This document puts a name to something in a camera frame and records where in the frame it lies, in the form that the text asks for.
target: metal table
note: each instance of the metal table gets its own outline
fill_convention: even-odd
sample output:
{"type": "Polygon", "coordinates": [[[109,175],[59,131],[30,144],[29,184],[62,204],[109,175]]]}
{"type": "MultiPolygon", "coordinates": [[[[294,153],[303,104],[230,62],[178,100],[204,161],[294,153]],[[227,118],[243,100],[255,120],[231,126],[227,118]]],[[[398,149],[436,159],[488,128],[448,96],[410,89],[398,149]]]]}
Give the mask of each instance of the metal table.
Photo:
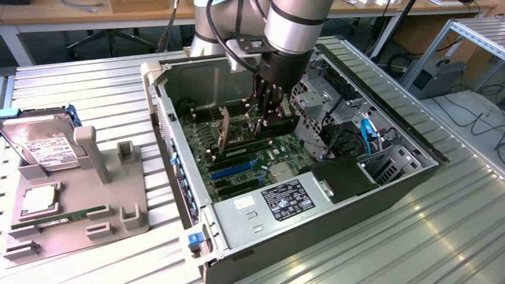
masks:
{"type": "MultiPolygon", "coordinates": [[[[239,283],[499,283],[505,280],[505,185],[500,169],[347,41],[322,43],[396,108],[451,164],[392,209],[298,253],[239,283]]],[[[179,249],[183,230],[154,144],[139,65],[186,56],[135,56],[25,67],[17,75],[15,107],[73,100],[86,125],[99,129],[101,148],[119,140],[143,145],[152,229],[143,235],[38,263],[0,270],[2,283],[200,283],[179,249]]],[[[10,201],[17,156],[6,149],[0,208],[10,201]]],[[[0,222],[7,224],[7,214],[0,222]]]]}
{"type": "Polygon", "coordinates": [[[406,89],[410,89],[414,81],[422,73],[428,59],[435,54],[442,42],[447,39],[447,35],[451,31],[458,32],[459,35],[476,43],[476,45],[483,47],[498,58],[502,59],[502,61],[495,65],[495,67],[482,79],[482,82],[479,83],[476,89],[484,85],[496,71],[499,71],[499,69],[505,64],[505,17],[500,16],[459,20],[451,19],[443,27],[443,30],[440,31],[438,37],[435,38],[432,45],[426,52],[426,55],[422,57],[415,66],[408,70],[408,73],[402,79],[402,84],[406,89]]]}

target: motherboard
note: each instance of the motherboard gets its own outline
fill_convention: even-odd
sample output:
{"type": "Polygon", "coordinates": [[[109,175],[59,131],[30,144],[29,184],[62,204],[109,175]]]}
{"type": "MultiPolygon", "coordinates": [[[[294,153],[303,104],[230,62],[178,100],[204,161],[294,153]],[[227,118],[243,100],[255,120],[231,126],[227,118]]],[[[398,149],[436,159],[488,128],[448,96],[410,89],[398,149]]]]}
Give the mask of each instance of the motherboard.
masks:
{"type": "Polygon", "coordinates": [[[183,131],[195,156],[200,175],[215,202],[272,185],[299,175],[315,163],[304,148],[304,141],[291,133],[270,139],[256,139],[251,118],[239,114],[231,118],[228,147],[220,143],[223,117],[215,112],[211,121],[195,116],[182,118],[183,131]]]}

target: robotic arm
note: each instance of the robotic arm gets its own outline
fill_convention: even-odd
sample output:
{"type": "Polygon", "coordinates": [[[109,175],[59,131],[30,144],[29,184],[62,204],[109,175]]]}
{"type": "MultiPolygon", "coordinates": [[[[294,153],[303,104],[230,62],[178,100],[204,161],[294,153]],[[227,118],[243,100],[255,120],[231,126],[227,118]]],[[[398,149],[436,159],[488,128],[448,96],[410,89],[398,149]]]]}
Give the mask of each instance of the robotic arm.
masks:
{"type": "Polygon", "coordinates": [[[332,3],[334,0],[195,0],[191,55],[226,52],[232,63],[248,65],[246,68],[256,73],[250,99],[256,99],[262,111],[256,131],[284,115],[284,94],[291,93],[304,74],[332,3]],[[268,6],[266,23],[262,11],[268,6]],[[235,33],[238,40],[230,40],[227,48],[223,43],[235,33]],[[251,66],[258,62],[252,57],[260,57],[258,66],[251,66]]]}

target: blue latch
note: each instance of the blue latch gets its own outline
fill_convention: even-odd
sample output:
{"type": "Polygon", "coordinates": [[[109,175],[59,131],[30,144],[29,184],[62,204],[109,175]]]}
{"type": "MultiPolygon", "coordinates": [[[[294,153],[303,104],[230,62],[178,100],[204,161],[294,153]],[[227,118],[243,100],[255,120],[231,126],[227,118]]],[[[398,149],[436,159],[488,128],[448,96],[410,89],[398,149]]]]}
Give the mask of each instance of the blue latch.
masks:
{"type": "Polygon", "coordinates": [[[372,154],[372,147],[371,147],[371,142],[370,142],[370,134],[372,137],[378,137],[378,132],[374,129],[372,122],[368,118],[364,118],[362,120],[362,135],[363,139],[366,140],[367,144],[367,152],[368,154],[372,154]]]}
{"type": "Polygon", "coordinates": [[[175,164],[176,161],[178,161],[178,152],[174,152],[172,159],[171,159],[171,164],[175,164]]]}
{"type": "Polygon", "coordinates": [[[204,233],[199,232],[199,233],[191,234],[188,236],[188,239],[190,239],[190,247],[198,246],[206,241],[204,233]]]}

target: wooden desk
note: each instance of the wooden desk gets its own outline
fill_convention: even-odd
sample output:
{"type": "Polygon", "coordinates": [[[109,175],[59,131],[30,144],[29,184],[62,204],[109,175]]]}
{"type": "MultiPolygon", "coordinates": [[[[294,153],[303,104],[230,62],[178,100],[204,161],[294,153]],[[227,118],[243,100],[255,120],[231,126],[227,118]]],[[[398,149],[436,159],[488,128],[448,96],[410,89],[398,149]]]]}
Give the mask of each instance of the wooden desk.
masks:
{"type": "MultiPolygon", "coordinates": [[[[89,12],[67,6],[62,0],[33,0],[30,5],[9,5],[0,16],[7,25],[11,24],[55,24],[70,22],[105,22],[105,21],[137,21],[137,20],[168,20],[172,9],[147,12],[113,13],[109,0],[77,0],[77,4],[106,5],[97,7],[98,12],[89,12]]],[[[192,0],[180,0],[178,7],[178,19],[195,19],[195,6],[192,0]]]]}
{"type": "MultiPolygon", "coordinates": [[[[21,33],[33,33],[42,31],[71,31],[71,30],[99,30],[107,28],[134,28],[134,27],[158,27],[168,24],[172,11],[150,11],[150,12],[127,12],[113,13],[109,0],[103,7],[98,7],[98,12],[89,12],[83,9],[69,7],[62,0],[33,0],[31,5],[13,6],[9,5],[0,14],[0,20],[5,25],[0,26],[0,35],[10,47],[11,53],[17,58],[21,66],[34,65],[30,52],[19,37],[21,33]]],[[[384,30],[383,37],[379,40],[374,55],[380,50],[392,27],[398,22],[402,11],[406,8],[407,1],[400,5],[391,5],[386,13],[392,17],[390,25],[384,30]]],[[[483,9],[483,15],[490,10],[491,0],[479,0],[483,9]]],[[[101,0],[75,0],[77,4],[93,4],[101,0]]],[[[426,14],[463,14],[467,12],[467,6],[463,7],[440,7],[430,0],[418,0],[412,15],[426,14]]],[[[335,0],[330,18],[362,18],[379,17],[383,15],[386,7],[376,4],[351,5],[343,0],[335,0]]],[[[195,23],[195,7],[192,0],[182,0],[178,8],[175,25],[187,25],[195,23]]]]}

